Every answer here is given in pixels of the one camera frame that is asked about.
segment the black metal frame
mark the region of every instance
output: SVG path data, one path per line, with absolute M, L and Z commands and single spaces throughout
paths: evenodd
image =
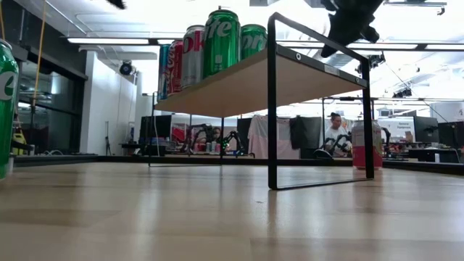
M 304 65 L 313 67 L 317 70 L 325 71 L 323 63 L 301 55 L 288 49 L 286 47 L 279 46 L 276 43 L 276 21 L 282 22 L 288 25 L 290 28 L 296 29 L 306 35 L 338 50 L 344 54 L 360 61 L 362 68 L 362 79 L 356 78 L 348 73 L 339 72 L 338 77 L 355 82 L 356 84 L 363 87 L 362 90 L 362 104 L 363 104 L 363 115 L 364 115 L 364 133 L 365 133 L 365 173 L 366 177 L 361 179 L 352 179 L 348 181 L 332 181 L 324 183 L 307 183 L 293 186 L 278 186 L 278 159 L 277 159 L 277 56 L 285 57 L 295 62 L 302 63 Z M 268 21 L 268 186 L 273 190 L 282 189 L 299 189 L 307 188 L 312 186 L 325 186 L 340 183 L 349 183 L 356 181 L 367 181 L 374 178 L 374 166 L 373 166 L 373 135 L 372 135 L 372 119 L 371 119 L 371 102 L 370 102 L 370 85 L 369 85 L 369 61 L 367 58 L 360 54 L 342 46 L 318 32 L 309 29 L 295 21 L 292 21 L 279 13 L 274 13 L 270 16 Z

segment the security camera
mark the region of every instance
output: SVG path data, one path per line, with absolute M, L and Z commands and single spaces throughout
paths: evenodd
M 122 75 L 129 76 L 134 74 L 136 72 L 136 69 L 134 66 L 132 66 L 132 61 L 123 61 L 123 64 L 119 68 L 119 72 Z

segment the wooden floor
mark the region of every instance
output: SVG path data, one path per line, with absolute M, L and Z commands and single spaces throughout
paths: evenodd
M 281 182 L 351 178 L 287 167 Z M 0 260 L 464 260 L 464 179 L 269 191 L 266 167 L 17 168 L 0 186 Z

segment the ceiling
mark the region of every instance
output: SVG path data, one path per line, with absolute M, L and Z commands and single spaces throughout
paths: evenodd
M 42 1 L 15 1 L 33 14 L 41 16 Z M 128 8 L 123 11 L 114 8 L 105 0 L 47 1 L 54 7 L 47 6 L 48 24 L 66 36 L 74 37 L 180 38 L 188 26 L 204 24 L 207 15 L 218 6 L 235 11 L 241 24 L 266 25 L 272 13 L 280 12 L 320 33 L 328 32 L 330 26 L 327 12 L 324 9 L 312 9 L 305 0 L 280 0 L 269 7 L 250 7 L 249 0 L 125 0 Z M 375 13 L 376 20 L 372 25 L 381 34 L 381 40 L 464 41 L 464 27 L 459 26 L 464 24 L 464 16 L 461 15 L 464 1 L 446 2 L 446 12 L 440 16 L 436 15 L 437 9 L 430 7 L 383 5 Z M 288 40 L 302 38 L 301 33 L 291 31 L 284 26 L 278 27 L 278 30 L 286 32 L 278 33 L 278 36 Z M 114 64 L 118 62 L 118 54 L 136 52 L 157 53 L 158 48 L 107 46 L 105 53 L 100 52 L 99 57 L 109 64 Z M 402 81 L 399 77 L 403 81 L 409 81 L 416 77 L 431 75 L 428 78 L 421 78 L 425 79 L 422 82 L 430 81 L 437 72 L 460 67 L 461 61 L 464 60 L 464 54 L 460 53 L 387 52 L 385 56 L 388 66 L 381 65 L 372 71 L 373 96 L 388 96 L 391 94 L 385 93 L 386 88 L 389 88 L 390 92 L 401 88 Z M 149 70 L 155 64 L 156 61 L 152 61 L 151 64 L 144 62 L 141 66 Z M 357 64 L 346 59 L 340 66 L 343 70 L 354 74 Z M 420 72 L 411 70 L 417 67 L 420 68 Z

